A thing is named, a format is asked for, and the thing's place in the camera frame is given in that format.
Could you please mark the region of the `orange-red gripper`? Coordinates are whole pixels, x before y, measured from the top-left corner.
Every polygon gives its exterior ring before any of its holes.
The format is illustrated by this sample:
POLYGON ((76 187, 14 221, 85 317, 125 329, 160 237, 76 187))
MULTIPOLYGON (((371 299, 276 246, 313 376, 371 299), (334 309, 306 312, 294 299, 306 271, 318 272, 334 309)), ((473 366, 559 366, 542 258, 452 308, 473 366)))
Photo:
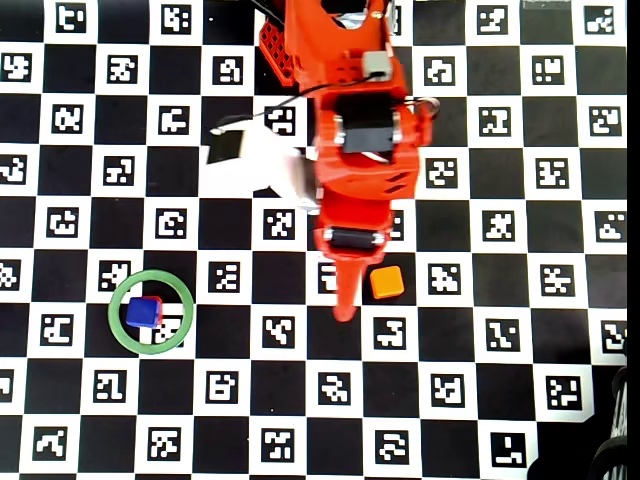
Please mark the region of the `orange-red gripper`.
POLYGON ((396 147, 392 161, 380 163, 340 147, 319 147, 315 174, 323 196, 314 229, 316 246, 336 265, 337 321, 351 321, 355 297, 368 266, 380 263, 389 241, 391 201, 415 195, 420 170, 417 147, 396 147), (358 230, 368 239, 354 244, 330 241, 325 230, 358 230))

